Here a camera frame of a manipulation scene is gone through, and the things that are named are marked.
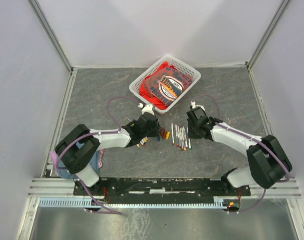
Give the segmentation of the pens pile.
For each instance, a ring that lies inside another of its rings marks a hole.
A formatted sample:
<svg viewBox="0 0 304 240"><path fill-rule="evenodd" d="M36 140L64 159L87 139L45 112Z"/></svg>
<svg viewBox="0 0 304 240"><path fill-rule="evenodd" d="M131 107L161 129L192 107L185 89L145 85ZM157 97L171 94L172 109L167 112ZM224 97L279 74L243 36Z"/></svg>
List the pens pile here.
<svg viewBox="0 0 304 240"><path fill-rule="evenodd" d="M147 143L148 141L148 137L144 137L136 146L139 148L139 147L143 147L145 146L145 144Z"/></svg>

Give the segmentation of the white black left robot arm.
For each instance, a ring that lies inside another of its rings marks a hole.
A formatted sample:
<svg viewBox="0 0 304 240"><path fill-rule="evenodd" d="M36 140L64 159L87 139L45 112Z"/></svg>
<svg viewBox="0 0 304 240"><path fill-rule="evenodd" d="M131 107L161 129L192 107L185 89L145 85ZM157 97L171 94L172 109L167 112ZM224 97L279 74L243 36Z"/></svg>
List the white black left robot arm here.
<svg viewBox="0 0 304 240"><path fill-rule="evenodd" d="M156 138L160 133L158 118L148 112L120 129L90 130L86 125L79 124L50 152L50 157L57 170L66 169L85 184L87 192L97 195L102 190L102 183L90 165L95 152L136 146L146 138Z"/></svg>

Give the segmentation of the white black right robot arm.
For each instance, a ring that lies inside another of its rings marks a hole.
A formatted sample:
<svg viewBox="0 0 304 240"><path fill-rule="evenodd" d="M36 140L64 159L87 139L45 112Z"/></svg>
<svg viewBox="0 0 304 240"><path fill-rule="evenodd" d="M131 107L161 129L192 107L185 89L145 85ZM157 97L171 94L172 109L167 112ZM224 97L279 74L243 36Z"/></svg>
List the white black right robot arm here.
<svg viewBox="0 0 304 240"><path fill-rule="evenodd" d="M229 171L220 183L225 195L233 195L238 188L258 184L264 189L290 180L293 167L278 139L251 135L237 130L220 119L209 117L200 107L187 111L189 138L206 139L231 147L247 157L248 167Z"/></svg>

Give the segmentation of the red printed cloth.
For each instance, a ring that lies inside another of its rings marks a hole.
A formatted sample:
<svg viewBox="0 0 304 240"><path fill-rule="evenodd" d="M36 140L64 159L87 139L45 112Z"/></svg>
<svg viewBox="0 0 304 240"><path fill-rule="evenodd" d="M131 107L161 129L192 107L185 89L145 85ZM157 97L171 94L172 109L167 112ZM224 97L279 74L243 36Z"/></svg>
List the red printed cloth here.
<svg viewBox="0 0 304 240"><path fill-rule="evenodd" d="M178 70L167 61L146 76L139 94L155 107L165 110L191 85L193 77Z"/></svg>

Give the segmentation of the white plastic basket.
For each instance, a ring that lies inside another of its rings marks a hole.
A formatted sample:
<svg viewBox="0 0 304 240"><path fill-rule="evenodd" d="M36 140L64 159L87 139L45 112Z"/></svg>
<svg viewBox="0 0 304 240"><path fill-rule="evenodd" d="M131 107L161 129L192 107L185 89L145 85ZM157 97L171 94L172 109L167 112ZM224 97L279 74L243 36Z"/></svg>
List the white plastic basket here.
<svg viewBox="0 0 304 240"><path fill-rule="evenodd" d="M152 64L129 86L145 104L164 115L200 80L201 74L176 57L166 55Z"/></svg>

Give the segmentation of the blue pink cloth pile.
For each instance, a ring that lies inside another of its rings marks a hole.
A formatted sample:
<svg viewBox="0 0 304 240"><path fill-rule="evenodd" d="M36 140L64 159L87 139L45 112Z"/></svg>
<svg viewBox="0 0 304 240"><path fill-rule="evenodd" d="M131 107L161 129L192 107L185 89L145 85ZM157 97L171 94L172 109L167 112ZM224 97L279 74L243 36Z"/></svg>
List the blue pink cloth pile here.
<svg viewBox="0 0 304 240"><path fill-rule="evenodd" d="M102 167L102 158L104 156L105 149L97 150L95 154L92 156L89 164L95 170L96 173L99 173L99 169ZM73 179L76 177L74 174L70 174L66 167L64 166L63 162L60 160L58 161L58 155L55 151L51 151L49 153L54 166L55 173L63 179Z"/></svg>

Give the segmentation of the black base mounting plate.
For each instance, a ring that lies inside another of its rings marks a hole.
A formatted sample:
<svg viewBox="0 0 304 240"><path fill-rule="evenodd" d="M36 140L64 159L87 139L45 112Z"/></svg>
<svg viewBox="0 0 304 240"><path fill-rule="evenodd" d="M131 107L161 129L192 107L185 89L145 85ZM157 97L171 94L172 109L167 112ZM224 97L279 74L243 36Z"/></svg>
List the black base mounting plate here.
<svg viewBox="0 0 304 240"><path fill-rule="evenodd" d="M97 183L88 188L93 196L111 194L162 194L184 193L201 194L206 197L248 197L251 195L248 185L232 187L226 180L210 178L124 178L102 177Z"/></svg>

